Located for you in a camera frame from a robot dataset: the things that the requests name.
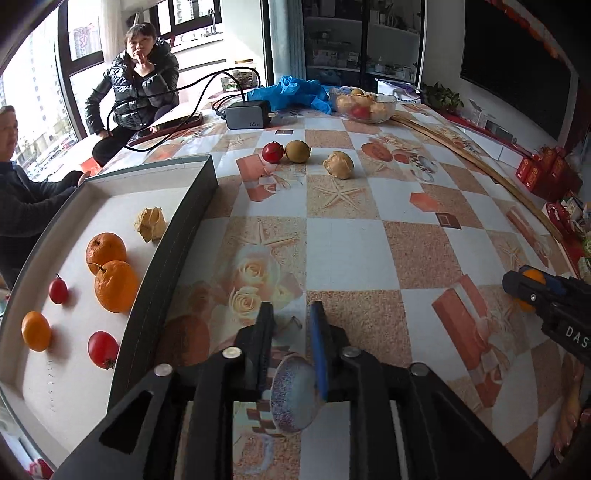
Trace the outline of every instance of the patterned tablecloth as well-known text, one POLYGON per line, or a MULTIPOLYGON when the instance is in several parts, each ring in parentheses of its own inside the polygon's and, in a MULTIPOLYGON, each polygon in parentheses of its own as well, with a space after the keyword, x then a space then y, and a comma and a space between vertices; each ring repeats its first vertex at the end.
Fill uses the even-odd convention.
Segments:
MULTIPOLYGON (((429 108, 398 109, 509 176, 429 108)), ((262 301, 276 311, 275 344, 305 355, 306 307, 322 300, 353 345, 393 365, 429 365, 535 472, 551 450, 564 351, 501 279, 523 264, 570 273, 546 228, 478 168, 395 122, 295 109, 265 130, 228 131, 205 114, 204 125, 150 153, 123 150, 105 168, 204 153, 215 163, 220 187, 181 273, 157 361, 204 360, 253 324, 262 301), (291 140, 311 147, 307 164, 272 166, 258 156, 268 142, 291 140), (322 161, 333 150, 353 159, 354 178, 327 174, 322 161)), ((348 478, 348 418, 347 406, 331 404, 302 434, 272 440, 238 425, 235 476, 348 478)))

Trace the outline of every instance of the red box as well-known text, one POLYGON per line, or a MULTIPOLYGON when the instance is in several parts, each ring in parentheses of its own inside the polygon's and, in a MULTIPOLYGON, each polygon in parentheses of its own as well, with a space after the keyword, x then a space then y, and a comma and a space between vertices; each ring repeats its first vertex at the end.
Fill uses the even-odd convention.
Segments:
POLYGON ((554 165, 552 166, 552 170, 550 170, 550 179, 554 183, 560 182, 563 174, 566 172, 568 165, 564 161, 562 157, 557 157, 554 165))
POLYGON ((542 158, 540 160, 540 168, 544 173, 548 173, 552 170, 552 166, 556 161, 557 153, 556 150, 549 147, 544 147, 542 149, 542 158))
POLYGON ((540 169, 540 166, 532 165, 524 181, 525 187, 531 192, 542 175, 543 172, 540 169))
POLYGON ((527 178, 528 173, 533 166, 534 161, 531 158, 523 157, 521 159, 521 163, 519 164, 519 168, 515 173, 515 176, 521 181, 521 183, 525 183, 525 179, 527 178))

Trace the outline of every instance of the white curtain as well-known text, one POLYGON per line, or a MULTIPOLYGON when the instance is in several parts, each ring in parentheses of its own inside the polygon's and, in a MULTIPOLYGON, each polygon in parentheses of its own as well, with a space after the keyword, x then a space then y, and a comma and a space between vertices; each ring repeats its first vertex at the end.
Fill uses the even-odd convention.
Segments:
POLYGON ((109 65, 123 50, 125 30, 121 0, 100 0, 100 43, 105 63, 109 65))
POLYGON ((304 58, 304 18, 301 0, 269 0, 273 74, 306 78, 304 58))

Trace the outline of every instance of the television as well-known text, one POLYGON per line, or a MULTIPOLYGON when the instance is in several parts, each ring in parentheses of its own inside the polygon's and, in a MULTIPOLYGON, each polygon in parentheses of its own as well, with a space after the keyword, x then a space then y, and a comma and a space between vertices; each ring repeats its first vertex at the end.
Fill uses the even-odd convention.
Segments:
POLYGON ((558 139, 570 70, 541 41, 485 0, 466 0, 460 76, 504 100, 558 139))

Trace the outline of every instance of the wall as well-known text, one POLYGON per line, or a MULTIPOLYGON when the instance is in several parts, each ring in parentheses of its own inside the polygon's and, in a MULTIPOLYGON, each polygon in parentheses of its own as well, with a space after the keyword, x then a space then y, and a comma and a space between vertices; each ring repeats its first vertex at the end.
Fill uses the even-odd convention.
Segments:
POLYGON ((224 36, 232 49, 226 52, 230 62, 253 59, 264 81, 261 3, 259 0, 220 0, 224 36))
MULTIPOLYGON (((433 85, 442 83, 458 92, 464 104, 469 98, 496 118, 496 122, 513 136, 517 143, 528 150, 537 150, 542 145, 556 145, 557 141, 542 130, 534 121, 486 90, 460 78, 464 49, 464 0, 427 0, 426 46, 423 67, 423 82, 433 85)), ((565 122, 558 139, 563 144, 570 129, 576 102, 578 76, 571 75, 569 101, 565 122)))

